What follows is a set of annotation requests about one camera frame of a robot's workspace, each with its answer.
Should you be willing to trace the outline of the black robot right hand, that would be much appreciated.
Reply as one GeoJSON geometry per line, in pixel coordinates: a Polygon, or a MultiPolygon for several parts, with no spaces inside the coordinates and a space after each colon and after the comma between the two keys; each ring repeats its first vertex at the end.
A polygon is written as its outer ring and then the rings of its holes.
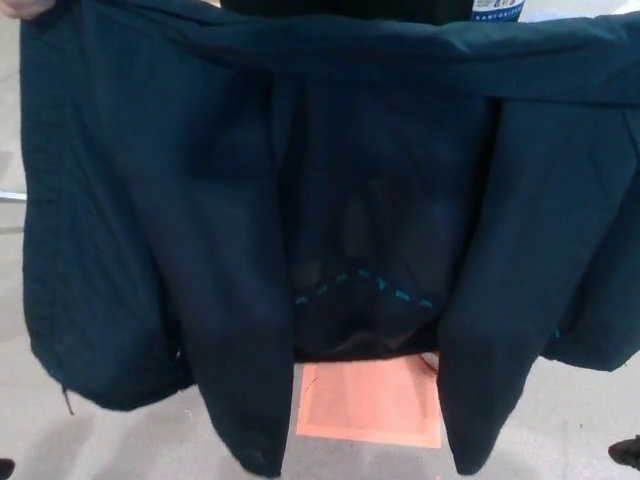
{"type": "Polygon", "coordinates": [[[640,437],[622,440],[608,448],[610,458],[618,465],[640,470],[640,437]]]}

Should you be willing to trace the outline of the person's right hand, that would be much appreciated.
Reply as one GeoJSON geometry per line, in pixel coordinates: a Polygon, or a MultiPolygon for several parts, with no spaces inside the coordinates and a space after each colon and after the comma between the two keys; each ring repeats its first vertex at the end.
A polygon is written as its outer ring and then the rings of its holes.
{"type": "Polygon", "coordinates": [[[0,0],[1,13],[16,20],[31,20],[47,12],[55,0],[0,0]]]}

